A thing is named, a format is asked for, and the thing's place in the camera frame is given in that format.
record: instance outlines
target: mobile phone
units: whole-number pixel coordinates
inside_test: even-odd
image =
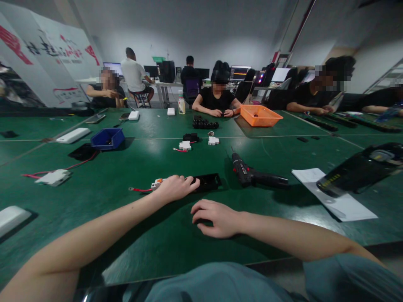
[[[123,113],[119,120],[128,120],[130,113]]]
[[[93,117],[89,118],[88,121],[86,121],[86,123],[87,124],[97,124],[105,117],[106,117],[106,115],[94,115]]]

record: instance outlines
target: white paper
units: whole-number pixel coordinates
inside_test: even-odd
[[[298,178],[298,180],[301,181],[302,184],[341,221],[378,218],[378,216],[360,204],[350,194],[343,195],[339,198],[333,198],[319,190],[316,186],[316,182],[325,176],[325,173],[320,169],[292,170],[291,173],[294,174],[294,176]]]

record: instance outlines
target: cordless drill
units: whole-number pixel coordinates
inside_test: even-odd
[[[235,153],[232,147],[231,149],[233,152],[232,164],[234,165],[234,172],[237,174],[242,187],[248,187],[257,183],[283,189],[289,187],[287,178],[274,174],[257,172],[255,169],[248,167],[238,153]]]

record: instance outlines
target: orange plastic basket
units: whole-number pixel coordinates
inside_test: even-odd
[[[273,127],[283,119],[281,115],[261,105],[241,105],[241,115],[252,127]]]

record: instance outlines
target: white t-shirt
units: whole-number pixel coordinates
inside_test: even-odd
[[[146,88],[142,82],[142,78],[146,76],[143,66],[129,58],[124,59],[120,65],[129,90],[131,92],[143,91]]]

